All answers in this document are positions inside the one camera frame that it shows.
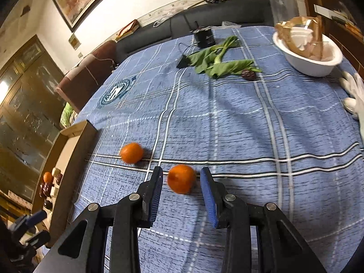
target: orange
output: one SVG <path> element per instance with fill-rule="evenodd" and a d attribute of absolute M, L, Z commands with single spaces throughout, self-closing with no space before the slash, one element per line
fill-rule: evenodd
<path fill-rule="evenodd" d="M 45 172 L 43 175 L 43 180 L 45 183 L 52 183 L 53 182 L 52 174 L 49 171 Z"/>
<path fill-rule="evenodd" d="M 143 148 L 137 143 L 123 146 L 119 152 L 121 159 L 127 164 L 135 164 L 143 157 Z"/>
<path fill-rule="evenodd" d="M 187 165 L 176 165 L 168 172 L 168 186 L 177 194 L 187 194 L 195 181 L 196 173 Z"/>

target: green leafy vegetable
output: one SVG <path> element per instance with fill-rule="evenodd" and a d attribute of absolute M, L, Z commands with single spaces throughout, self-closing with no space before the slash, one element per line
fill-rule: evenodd
<path fill-rule="evenodd" d="M 196 73 L 205 72 L 212 78 L 219 78 L 226 74 L 241 74 L 242 70 L 248 69 L 253 72 L 261 72 L 261 69 L 252 66 L 253 60 L 234 60 L 222 63 L 222 57 L 230 47 L 238 46 L 236 36 L 228 37 L 223 44 L 214 45 L 187 56 L 190 66 L 195 67 Z"/>

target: green cloth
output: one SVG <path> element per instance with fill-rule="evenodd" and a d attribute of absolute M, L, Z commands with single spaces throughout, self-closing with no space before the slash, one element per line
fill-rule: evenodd
<path fill-rule="evenodd" d="M 73 109 L 69 103 L 66 104 L 66 106 L 63 109 L 62 115 L 61 115 L 61 121 L 63 127 L 67 128 L 71 125 L 70 123 L 70 117 L 72 115 Z"/>
<path fill-rule="evenodd" d="M 188 55 L 187 58 L 190 61 L 189 65 L 195 67 L 196 73 L 200 74 L 205 72 L 212 78 L 219 78 L 226 74 L 241 74 L 245 69 L 261 72 L 260 69 L 252 66 L 253 60 L 234 60 L 227 63 L 221 62 L 226 50 L 236 46 L 238 46 L 238 38 L 236 36 L 230 36 L 223 44 L 214 45 Z"/>

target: cardboard box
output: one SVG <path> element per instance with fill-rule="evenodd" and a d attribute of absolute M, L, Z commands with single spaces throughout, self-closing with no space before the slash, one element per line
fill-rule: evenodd
<path fill-rule="evenodd" d="M 47 246 L 52 246 L 66 228 L 75 184 L 84 168 L 85 156 L 96 133 L 97 130 L 87 120 L 63 129 L 59 132 L 48 154 L 42 175 L 38 180 L 32 207 L 32 213 L 44 209 L 48 214 L 48 217 L 43 221 L 51 235 L 51 240 Z M 55 197 L 47 197 L 47 200 L 53 203 L 53 209 L 49 211 L 43 207 L 44 198 L 39 196 L 39 189 L 43 182 L 43 174 L 47 171 L 52 172 L 54 167 L 61 170 L 63 178 L 59 186 L 56 184 L 56 179 L 53 180 L 54 186 L 59 189 Z"/>

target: white wall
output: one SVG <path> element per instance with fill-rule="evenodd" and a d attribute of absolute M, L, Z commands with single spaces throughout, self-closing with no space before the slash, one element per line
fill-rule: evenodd
<path fill-rule="evenodd" d="M 74 66 L 82 52 L 85 56 L 105 39 L 135 18 L 176 0 L 103 0 L 75 31 L 81 42 L 75 51 L 68 43 L 71 31 L 52 0 L 44 5 L 37 35 L 63 72 Z"/>
<path fill-rule="evenodd" d="M 18 0 L 10 11 L 0 28 L 0 32 L 4 31 L 0 38 L 0 68 L 36 34 L 45 1 L 48 0 Z M 21 16 L 23 7 L 27 5 L 30 11 Z"/>

